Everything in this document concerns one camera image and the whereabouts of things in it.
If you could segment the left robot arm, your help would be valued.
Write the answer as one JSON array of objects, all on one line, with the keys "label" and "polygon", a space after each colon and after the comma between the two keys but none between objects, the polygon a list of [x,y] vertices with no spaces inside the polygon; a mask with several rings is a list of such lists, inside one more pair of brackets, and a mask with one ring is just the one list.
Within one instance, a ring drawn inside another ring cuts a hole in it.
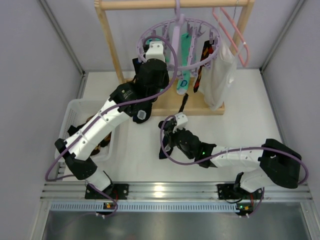
[{"label": "left robot arm", "polygon": [[111,178],[91,159],[93,150],[120,124],[142,113],[150,115],[152,96],[169,84],[167,64],[151,58],[142,63],[132,81],[120,84],[102,108],[80,129],[66,139],[58,139],[55,147],[74,177],[86,181],[104,194],[110,195],[114,184]]}]

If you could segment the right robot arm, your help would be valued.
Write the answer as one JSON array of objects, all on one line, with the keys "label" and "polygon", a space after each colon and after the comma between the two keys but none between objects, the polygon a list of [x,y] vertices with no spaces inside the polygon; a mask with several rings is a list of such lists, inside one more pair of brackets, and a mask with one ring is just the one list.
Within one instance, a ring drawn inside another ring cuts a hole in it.
[{"label": "right robot arm", "polygon": [[187,122],[182,114],[158,124],[162,137],[160,159],[170,159],[173,149],[177,148],[191,160],[190,165],[205,169],[241,168],[232,187],[237,198],[266,186],[298,187],[302,157],[281,142],[268,138],[261,146],[230,149],[201,141],[185,128]]}]

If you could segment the purple round clip hanger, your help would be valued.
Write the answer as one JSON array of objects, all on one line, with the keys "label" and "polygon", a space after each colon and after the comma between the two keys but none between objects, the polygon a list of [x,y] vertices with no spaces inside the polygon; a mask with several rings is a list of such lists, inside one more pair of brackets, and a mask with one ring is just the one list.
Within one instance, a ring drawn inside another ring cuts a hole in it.
[{"label": "purple round clip hanger", "polygon": [[[197,77],[199,67],[205,64],[205,67],[210,68],[211,61],[217,57],[220,44],[222,43],[221,34],[216,27],[206,21],[196,18],[186,18],[184,14],[180,13],[180,6],[180,1],[177,0],[175,2],[174,19],[156,24],[142,34],[136,46],[136,52],[138,54],[137,58],[139,62],[145,62],[146,52],[149,49],[150,42],[162,41],[163,39],[166,39],[166,41],[163,42],[164,50],[167,49],[168,44],[171,44],[176,54],[180,52],[181,29],[183,25],[186,24],[186,33],[191,36],[191,45],[189,48],[187,66],[179,66],[178,70],[181,72],[189,70],[194,77]],[[209,41],[210,44],[212,44],[214,51],[207,59],[196,62],[197,40],[204,34],[201,32],[202,26],[209,28]]]}]

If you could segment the teal sock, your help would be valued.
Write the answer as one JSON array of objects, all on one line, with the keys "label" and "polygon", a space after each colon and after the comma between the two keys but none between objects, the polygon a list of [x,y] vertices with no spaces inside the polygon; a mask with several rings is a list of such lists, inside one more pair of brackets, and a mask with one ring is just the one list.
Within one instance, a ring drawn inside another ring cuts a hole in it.
[{"label": "teal sock", "polygon": [[[192,37],[188,33],[184,33],[180,38],[180,46],[181,46],[181,66],[185,67],[188,65],[188,57],[191,46]],[[181,72],[181,78],[178,80],[176,91],[179,95],[184,95],[188,88],[190,82],[190,71],[183,70]]]}]

